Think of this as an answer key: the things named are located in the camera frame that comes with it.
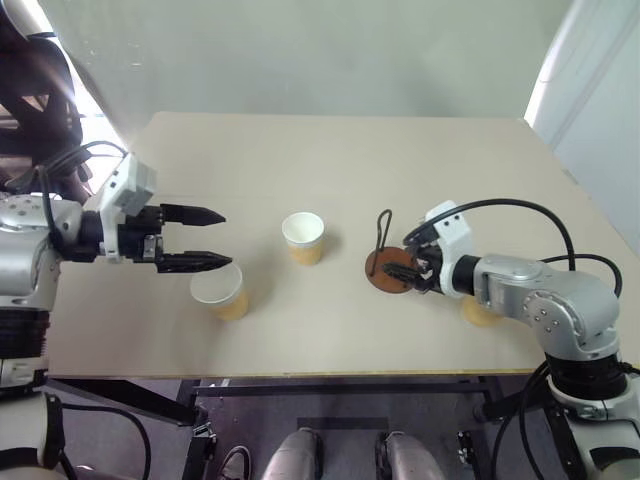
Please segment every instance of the brown coaster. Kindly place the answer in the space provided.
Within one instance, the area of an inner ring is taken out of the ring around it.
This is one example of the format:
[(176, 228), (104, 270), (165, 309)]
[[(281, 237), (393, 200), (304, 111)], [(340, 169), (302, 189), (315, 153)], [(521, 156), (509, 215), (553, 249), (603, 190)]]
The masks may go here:
[(404, 293), (411, 290), (410, 285), (407, 285), (400, 280), (396, 280), (395, 278), (391, 278), (382, 270), (382, 265), (390, 262), (401, 263), (407, 267), (415, 268), (411, 255), (398, 247), (384, 247), (382, 251), (378, 252), (376, 269), (374, 270), (373, 275), (369, 275), (375, 254), (375, 250), (371, 252), (364, 265), (364, 274), (373, 286), (387, 293)]

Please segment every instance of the white panel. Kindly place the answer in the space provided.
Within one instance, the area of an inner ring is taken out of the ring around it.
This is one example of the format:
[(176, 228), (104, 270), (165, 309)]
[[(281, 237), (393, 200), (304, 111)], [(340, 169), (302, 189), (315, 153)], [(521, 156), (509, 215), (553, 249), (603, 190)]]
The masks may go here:
[(525, 118), (640, 253), (640, 4), (577, 1)]
[(568, 0), (41, 0), (125, 139), (157, 111), (524, 113)]

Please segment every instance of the black shoe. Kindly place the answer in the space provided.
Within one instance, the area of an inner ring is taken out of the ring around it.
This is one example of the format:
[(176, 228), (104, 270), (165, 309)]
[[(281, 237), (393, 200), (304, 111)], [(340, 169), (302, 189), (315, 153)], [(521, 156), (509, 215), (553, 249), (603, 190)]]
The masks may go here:
[(251, 454), (247, 447), (233, 447), (222, 462), (218, 480), (250, 480)]

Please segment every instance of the table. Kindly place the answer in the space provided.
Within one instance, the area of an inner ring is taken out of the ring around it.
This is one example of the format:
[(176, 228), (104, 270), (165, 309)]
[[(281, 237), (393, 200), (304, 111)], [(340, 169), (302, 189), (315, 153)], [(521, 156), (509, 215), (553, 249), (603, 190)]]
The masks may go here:
[[(400, 245), (446, 199), (541, 203), (578, 252), (611, 257), (625, 288), (618, 321), (625, 360), (639, 363), (638, 258), (523, 120), (159, 113), (132, 149), (158, 171), (158, 202), (212, 208), (227, 223), (165, 228), (165, 250), (232, 256), (251, 299), (246, 317), (214, 320), (189, 296), (189, 275), (153, 266), (64, 264), (48, 334), (56, 377), (239, 377), (499, 373), (543, 358), (529, 328), (465, 321), (438, 294), (387, 295), (364, 274), (378, 214), (393, 210)], [(327, 253), (295, 264), (281, 238), (289, 213), (327, 226)], [(563, 253), (550, 222), (514, 207), (466, 215), (477, 254)], [(610, 280), (603, 267), (579, 268)]]

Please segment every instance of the gray robot leg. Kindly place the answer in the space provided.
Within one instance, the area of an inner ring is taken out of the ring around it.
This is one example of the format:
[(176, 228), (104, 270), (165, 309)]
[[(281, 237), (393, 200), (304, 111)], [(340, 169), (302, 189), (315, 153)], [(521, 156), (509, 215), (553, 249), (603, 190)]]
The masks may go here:
[(380, 434), (376, 442), (378, 480), (445, 480), (433, 455), (403, 432)]
[(262, 480), (319, 480), (322, 476), (322, 440), (301, 428), (284, 439), (273, 454)]

